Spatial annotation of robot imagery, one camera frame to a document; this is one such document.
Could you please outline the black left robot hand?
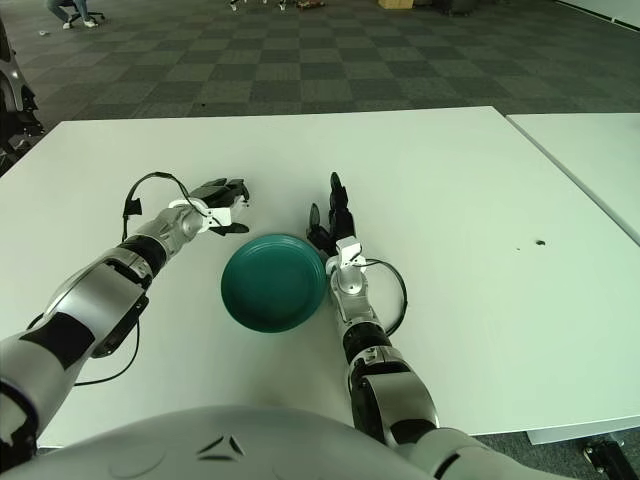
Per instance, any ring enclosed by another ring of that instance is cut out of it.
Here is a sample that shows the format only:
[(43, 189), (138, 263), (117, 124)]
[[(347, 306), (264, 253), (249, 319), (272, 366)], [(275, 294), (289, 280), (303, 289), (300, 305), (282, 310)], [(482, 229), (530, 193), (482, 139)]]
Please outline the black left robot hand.
[(204, 214), (202, 231), (221, 236), (249, 232), (248, 226), (238, 222), (250, 200), (243, 179), (220, 178), (207, 182), (192, 190), (189, 199)]

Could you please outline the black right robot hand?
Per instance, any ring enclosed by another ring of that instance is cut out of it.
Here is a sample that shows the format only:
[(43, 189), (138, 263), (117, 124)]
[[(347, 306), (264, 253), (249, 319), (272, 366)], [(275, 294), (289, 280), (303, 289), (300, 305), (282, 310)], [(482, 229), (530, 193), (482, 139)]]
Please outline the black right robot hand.
[(347, 190), (336, 172), (330, 176), (330, 186), (329, 229), (320, 224), (319, 208), (316, 203), (312, 203), (306, 237), (316, 249), (333, 257), (338, 252), (337, 242), (347, 237), (356, 236), (356, 233), (354, 219), (348, 208)]

